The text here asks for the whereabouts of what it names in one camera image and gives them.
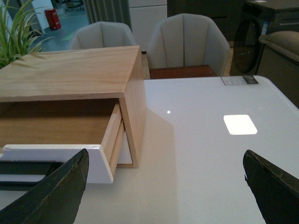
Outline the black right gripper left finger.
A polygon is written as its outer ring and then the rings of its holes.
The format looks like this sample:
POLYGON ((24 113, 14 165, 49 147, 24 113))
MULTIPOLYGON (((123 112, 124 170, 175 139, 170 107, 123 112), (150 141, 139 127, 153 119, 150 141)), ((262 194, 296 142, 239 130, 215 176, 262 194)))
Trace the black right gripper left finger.
POLYGON ((72 224, 85 190, 89 154, 82 149, 0 211, 2 224, 72 224))

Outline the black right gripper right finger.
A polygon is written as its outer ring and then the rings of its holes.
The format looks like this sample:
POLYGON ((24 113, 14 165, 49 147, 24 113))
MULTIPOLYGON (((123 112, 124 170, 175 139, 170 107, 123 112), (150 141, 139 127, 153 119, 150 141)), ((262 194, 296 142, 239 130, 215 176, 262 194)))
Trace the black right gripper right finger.
POLYGON ((299 180, 257 153, 243 156, 245 181, 267 224, 299 222, 299 180))

